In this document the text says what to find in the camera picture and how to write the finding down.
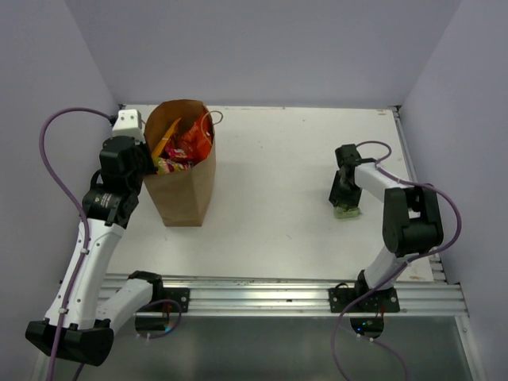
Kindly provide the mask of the small green candy packet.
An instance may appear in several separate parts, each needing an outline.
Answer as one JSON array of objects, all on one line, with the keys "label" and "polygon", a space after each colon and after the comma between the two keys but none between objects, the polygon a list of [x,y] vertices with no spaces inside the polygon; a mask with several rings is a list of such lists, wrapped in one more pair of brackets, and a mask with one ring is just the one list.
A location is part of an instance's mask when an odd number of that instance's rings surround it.
[{"label": "small green candy packet", "polygon": [[361,215],[361,209],[358,206],[334,206],[333,215],[337,219],[356,218]]}]

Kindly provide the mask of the orange Kettle chips bag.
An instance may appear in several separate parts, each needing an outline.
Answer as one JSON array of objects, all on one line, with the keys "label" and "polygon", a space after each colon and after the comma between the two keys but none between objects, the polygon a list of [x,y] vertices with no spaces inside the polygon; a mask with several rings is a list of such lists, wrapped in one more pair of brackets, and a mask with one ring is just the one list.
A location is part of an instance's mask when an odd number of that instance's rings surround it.
[{"label": "orange Kettle chips bag", "polygon": [[164,150],[164,147],[166,145],[166,143],[169,141],[169,139],[171,138],[171,136],[174,134],[179,122],[181,121],[181,117],[175,119],[171,126],[168,128],[168,130],[166,131],[166,133],[163,135],[163,137],[161,138],[161,140],[159,141],[159,143],[156,145],[156,147],[153,149],[152,151],[152,158],[158,158],[160,156],[160,154],[163,152]]}]

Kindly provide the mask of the colourful fruit candy packet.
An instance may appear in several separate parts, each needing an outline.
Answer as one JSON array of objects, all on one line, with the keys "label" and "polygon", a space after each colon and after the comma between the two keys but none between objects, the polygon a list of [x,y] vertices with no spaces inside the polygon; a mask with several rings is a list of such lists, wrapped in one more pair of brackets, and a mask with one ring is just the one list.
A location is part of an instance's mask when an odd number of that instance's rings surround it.
[{"label": "colourful fruit candy packet", "polygon": [[153,163],[157,169],[158,175],[166,175],[173,172],[181,172],[181,171],[187,171],[193,167],[192,162],[175,162],[173,160],[164,159],[164,158],[156,158],[153,160]]}]

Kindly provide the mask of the pink silver chips bag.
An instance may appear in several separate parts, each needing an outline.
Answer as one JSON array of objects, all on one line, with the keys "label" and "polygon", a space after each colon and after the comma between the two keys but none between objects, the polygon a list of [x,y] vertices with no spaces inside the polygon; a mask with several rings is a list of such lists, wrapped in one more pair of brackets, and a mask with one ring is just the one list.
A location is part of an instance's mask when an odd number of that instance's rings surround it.
[{"label": "pink silver chips bag", "polygon": [[178,163],[197,163],[199,155],[192,148],[167,148],[166,153],[171,161]]}]

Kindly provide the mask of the brown paper bag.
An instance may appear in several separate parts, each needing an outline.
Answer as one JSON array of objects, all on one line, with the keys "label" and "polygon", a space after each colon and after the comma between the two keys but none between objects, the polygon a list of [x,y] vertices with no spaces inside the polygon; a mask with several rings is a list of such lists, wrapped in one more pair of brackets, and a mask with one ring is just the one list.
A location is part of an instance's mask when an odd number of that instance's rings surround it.
[{"label": "brown paper bag", "polygon": [[[210,112],[215,138],[212,112],[203,102],[180,99],[158,105],[149,115],[144,132],[151,154],[175,119],[181,117],[184,126],[191,127],[204,112]],[[175,147],[174,135],[175,133],[166,143],[160,158],[169,159],[166,149]],[[208,157],[198,164],[193,164],[191,169],[166,175],[155,173],[144,178],[148,193],[167,227],[202,225],[214,189],[216,170],[214,138]]]}]

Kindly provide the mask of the cassava chips bag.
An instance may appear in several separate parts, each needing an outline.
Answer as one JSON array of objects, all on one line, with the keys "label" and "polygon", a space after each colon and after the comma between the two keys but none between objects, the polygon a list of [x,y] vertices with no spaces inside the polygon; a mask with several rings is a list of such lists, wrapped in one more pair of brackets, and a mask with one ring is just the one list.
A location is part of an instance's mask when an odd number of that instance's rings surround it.
[{"label": "cassava chips bag", "polygon": [[199,161],[205,160],[211,152],[213,145],[213,123],[210,112],[204,112],[192,124],[185,127],[182,122],[177,126],[174,135],[175,148],[192,148],[198,155]]}]

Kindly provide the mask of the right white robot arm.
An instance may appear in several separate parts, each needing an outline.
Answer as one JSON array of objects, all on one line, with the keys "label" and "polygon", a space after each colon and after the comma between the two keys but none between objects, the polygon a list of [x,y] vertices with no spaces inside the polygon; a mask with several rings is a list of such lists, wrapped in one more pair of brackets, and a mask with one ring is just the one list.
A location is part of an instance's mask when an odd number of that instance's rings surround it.
[{"label": "right white robot arm", "polygon": [[338,170],[329,194],[335,217],[358,217],[362,192],[367,191],[383,203],[383,247],[352,287],[339,283],[329,289],[330,309],[334,313],[398,312],[397,278],[413,258],[444,239],[436,193],[382,173],[378,160],[363,158],[355,144],[340,146],[335,156]]}]

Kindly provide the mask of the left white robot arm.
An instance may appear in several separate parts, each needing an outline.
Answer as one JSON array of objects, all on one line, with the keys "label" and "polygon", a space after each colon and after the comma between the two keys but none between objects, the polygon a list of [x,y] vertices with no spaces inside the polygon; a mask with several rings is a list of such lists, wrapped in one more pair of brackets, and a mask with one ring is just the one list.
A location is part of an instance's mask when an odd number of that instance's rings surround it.
[{"label": "left white robot arm", "polygon": [[117,331],[142,307],[157,311],[165,301],[160,275],[135,271],[104,304],[98,296],[111,256],[136,209],[143,179],[156,169],[143,139],[105,140],[101,167],[83,197],[79,234],[56,298],[41,321],[31,321],[26,339],[47,356],[91,366],[110,353]]}]

